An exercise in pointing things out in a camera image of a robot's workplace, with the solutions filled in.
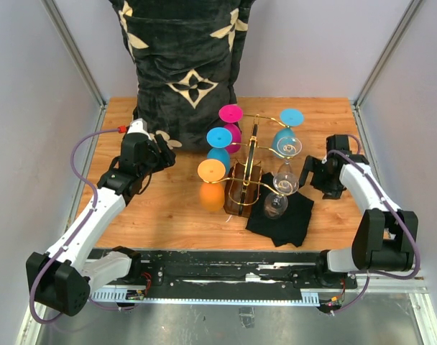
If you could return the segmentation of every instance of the wooden tabletop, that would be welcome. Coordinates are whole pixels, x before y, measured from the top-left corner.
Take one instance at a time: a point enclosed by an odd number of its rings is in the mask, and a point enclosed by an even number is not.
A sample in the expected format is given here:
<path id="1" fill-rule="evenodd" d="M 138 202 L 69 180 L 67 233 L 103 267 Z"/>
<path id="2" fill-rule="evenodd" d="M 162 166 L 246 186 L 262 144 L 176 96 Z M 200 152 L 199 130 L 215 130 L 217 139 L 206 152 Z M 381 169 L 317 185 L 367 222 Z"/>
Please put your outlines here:
<path id="1" fill-rule="evenodd" d="M 111 99 L 103 122 L 103 129 L 127 125 L 132 120 L 135 98 Z M 303 143 L 303 151 L 293 159 L 292 167 L 300 174 L 305 157 L 322 158 L 326 153 L 326 137 L 332 134 L 355 134 L 357 128 L 349 101 L 345 98 L 240 98 L 239 105 L 245 114 L 279 117 L 286 108 L 299 109 L 305 115 L 302 125 L 295 128 Z M 252 119 L 241 122 L 244 138 L 249 138 Z M 273 121 L 261 120 L 259 144 L 271 146 L 272 138 L 280 130 Z M 111 159 L 119 154 L 121 134 L 103 134 L 98 139 L 88 178 L 97 183 L 109 168 Z M 349 192 L 340 200 L 322 200 L 322 192 L 307 184 L 300 192 L 314 200 L 308 235 L 303 246 L 287 244 L 277 249 L 271 239 L 245 229 L 247 219 L 229 215 L 223 210 L 207 212 L 201 208 L 198 191 L 201 179 L 197 167 L 205 154 L 177 152 L 174 167 L 153 175 L 150 187 L 136 196 L 110 224 L 97 243 L 97 247 L 125 246 L 147 249 L 251 249 L 251 250 L 323 250 L 351 246 L 361 215 Z M 234 155 L 243 160 L 245 150 Z M 271 152 L 259 150 L 265 172 L 277 171 L 281 160 Z M 80 210 L 91 197 L 86 186 Z"/>

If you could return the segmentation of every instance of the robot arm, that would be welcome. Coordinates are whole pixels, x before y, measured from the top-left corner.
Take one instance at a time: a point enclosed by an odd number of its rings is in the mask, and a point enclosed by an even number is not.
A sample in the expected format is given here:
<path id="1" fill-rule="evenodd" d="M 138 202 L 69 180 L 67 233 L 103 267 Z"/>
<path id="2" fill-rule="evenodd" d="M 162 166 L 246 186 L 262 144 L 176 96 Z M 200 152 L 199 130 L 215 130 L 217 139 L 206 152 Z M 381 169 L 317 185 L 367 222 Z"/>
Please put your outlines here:
<path id="1" fill-rule="evenodd" d="M 331 154 L 323 160 L 311 156 L 306 158 L 300 186 L 305 184 L 308 173 L 313 172 L 310 184 L 324 193 L 323 198 L 338 199 L 348 189 L 361 211 L 362 220 L 352 247 L 321 252 L 316 263 L 318 280 L 329 286 L 351 271 L 410 270 L 413 248 L 388 207 L 403 220 L 413 239 L 416 239 L 418 229 L 417 216 L 412 211 L 403 211 L 383 191 L 366 158 L 351 153 L 346 135 L 328 137 L 326 149 Z M 354 165 L 341 154 L 346 155 Z M 391 238 L 385 238 L 386 231 Z"/>
<path id="2" fill-rule="evenodd" d="M 175 154 L 164 139 L 151 140 L 143 120 L 133 121 L 121 142 L 121 155 L 115 157 L 97 186 L 97 204 L 93 199 L 60 239 L 45 254 L 33 253 L 27 260 L 29 288 L 42 268 L 61 250 L 61 254 L 40 278 L 34 300 L 69 316 L 77 314 L 91 293 L 109 282 L 122 278 L 127 282 L 141 275 L 140 254 L 117 247 L 86 264 L 86 259 L 111 221 L 139 194 L 143 180 L 152 173 L 175 163 Z M 92 210 L 92 214 L 82 225 Z M 69 242 L 72 234 L 79 232 Z"/>

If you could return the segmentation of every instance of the white wall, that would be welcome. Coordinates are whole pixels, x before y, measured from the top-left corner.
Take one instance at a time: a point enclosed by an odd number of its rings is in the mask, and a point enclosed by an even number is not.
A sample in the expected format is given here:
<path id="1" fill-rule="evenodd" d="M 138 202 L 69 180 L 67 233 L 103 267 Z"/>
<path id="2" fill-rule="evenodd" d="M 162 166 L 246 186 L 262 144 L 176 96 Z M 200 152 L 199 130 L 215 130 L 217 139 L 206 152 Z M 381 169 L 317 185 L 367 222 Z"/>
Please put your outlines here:
<path id="1" fill-rule="evenodd" d="M 105 97 L 135 96 L 109 1 L 55 1 Z M 356 97 L 409 2 L 256 0 L 237 93 Z"/>
<path id="2" fill-rule="evenodd" d="M 0 345 L 14 344 L 27 308 L 28 256 L 64 229 L 69 154 L 97 114 L 41 2 L 0 1 Z"/>
<path id="3" fill-rule="evenodd" d="M 437 0 L 423 3 L 362 120 L 381 181 L 420 220 L 418 245 L 437 313 Z"/>

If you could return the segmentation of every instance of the patterned cushion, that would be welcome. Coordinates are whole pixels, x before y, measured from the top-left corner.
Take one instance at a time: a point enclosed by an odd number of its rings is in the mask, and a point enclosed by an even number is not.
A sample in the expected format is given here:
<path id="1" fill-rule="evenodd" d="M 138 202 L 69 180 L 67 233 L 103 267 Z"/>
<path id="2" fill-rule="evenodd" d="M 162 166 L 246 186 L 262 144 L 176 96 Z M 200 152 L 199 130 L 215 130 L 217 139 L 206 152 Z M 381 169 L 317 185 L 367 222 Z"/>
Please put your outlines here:
<path id="1" fill-rule="evenodd" d="M 134 118 L 190 151 L 209 149 L 219 109 L 235 104 L 254 0 L 110 0 L 137 67 Z"/>

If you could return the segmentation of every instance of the folded black fabric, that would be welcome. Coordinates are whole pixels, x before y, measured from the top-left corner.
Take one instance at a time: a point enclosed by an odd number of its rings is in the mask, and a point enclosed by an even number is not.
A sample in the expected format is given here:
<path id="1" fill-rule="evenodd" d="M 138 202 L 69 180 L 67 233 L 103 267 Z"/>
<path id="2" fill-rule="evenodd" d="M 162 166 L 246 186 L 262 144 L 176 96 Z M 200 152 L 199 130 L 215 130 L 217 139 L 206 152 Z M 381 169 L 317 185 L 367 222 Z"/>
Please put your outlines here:
<path id="1" fill-rule="evenodd" d="M 272 185 L 273 175 L 264 174 L 262 182 Z M 314 201 L 297 192 L 287 197 L 289 206 L 281 217 L 269 219 L 263 212 L 265 198 L 269 193 L 268 189 L 260 188 L 259 200 L 252 207 L 246 229 L 271 238 L 276 247 L 287 243 L 301 246 L 308 231 Z"/>
<path id="2" fill-rule="evenodd" d="M 170 147 L 209 150 L 236 103 L 233 84 L 254 0 L 110 0 L 139 81 L 134 118 Z"/>

